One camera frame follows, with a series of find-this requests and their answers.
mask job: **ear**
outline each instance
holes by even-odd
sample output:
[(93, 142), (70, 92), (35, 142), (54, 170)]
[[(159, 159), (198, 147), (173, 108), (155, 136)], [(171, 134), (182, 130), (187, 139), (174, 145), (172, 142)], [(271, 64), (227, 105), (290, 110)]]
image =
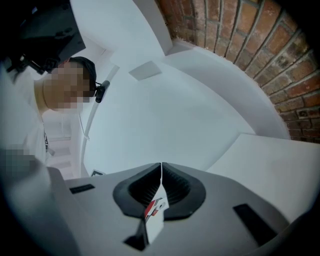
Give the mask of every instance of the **ear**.
[(58, 65), (58, 68), (61, 68), (65, 63), (69, 62), (70, 58), (66, 59), (64, 62)]

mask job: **white shirt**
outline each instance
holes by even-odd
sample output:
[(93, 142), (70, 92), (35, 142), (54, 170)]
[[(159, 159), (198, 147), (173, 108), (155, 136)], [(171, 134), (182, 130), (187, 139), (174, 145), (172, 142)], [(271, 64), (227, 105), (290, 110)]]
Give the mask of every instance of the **white shirt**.
[(24, 155), (34, 155), (44, 164), (45, 129), (39, 113), (34, 80), (28, 70), (12, 82), (3, 65), (0, 67), (0, 146), (23, 149)]

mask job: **person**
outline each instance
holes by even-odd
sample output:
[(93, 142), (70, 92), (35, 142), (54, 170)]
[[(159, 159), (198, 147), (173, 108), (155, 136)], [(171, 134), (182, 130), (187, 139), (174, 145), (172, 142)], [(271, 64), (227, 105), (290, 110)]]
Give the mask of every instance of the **person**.
[(48, 110), (75, 109), (93, 97), (95, 64), (85, 57), (71, 57), (39, 80), (33, 80), (28, 69), (11, 74), (11, 83), (4, 77), (2, 70), (0, 146), (23, 149), (25, 155), (34, 155), (45, 164), (50, 148), (42, 115)]

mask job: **black cap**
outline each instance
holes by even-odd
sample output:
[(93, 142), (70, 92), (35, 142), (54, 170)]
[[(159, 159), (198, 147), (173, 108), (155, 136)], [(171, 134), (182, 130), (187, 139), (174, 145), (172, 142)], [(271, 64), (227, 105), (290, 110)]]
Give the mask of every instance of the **black cap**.
[(95, 91), (97, 90), (96, 87), (96, 79), (97, 79), (97, 73), (96, 73), (96, 66), (95, 64), (85, 58), (85, 57), (71, 57), (69, 59), (69, 62), (76, 62), (81, 64), (83, 67), (85, 67), (89, 72), (89, 79), (90, 79), (90, 95), (89, 97), (93, 97), (95, 95)]

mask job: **man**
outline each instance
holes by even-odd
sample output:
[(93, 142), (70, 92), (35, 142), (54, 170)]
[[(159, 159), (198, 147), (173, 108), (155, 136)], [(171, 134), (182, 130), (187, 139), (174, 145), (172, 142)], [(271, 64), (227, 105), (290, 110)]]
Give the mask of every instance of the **man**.
[(74, 57), (40, 80), (34, 81), (28, 70), (5, 80), (1, 72), (1, 138), (3, 148), (26, 151), (46, 163), (49, 153), (42, 115), (47, 110), (75, 109), (96, 91), (95, 64)]

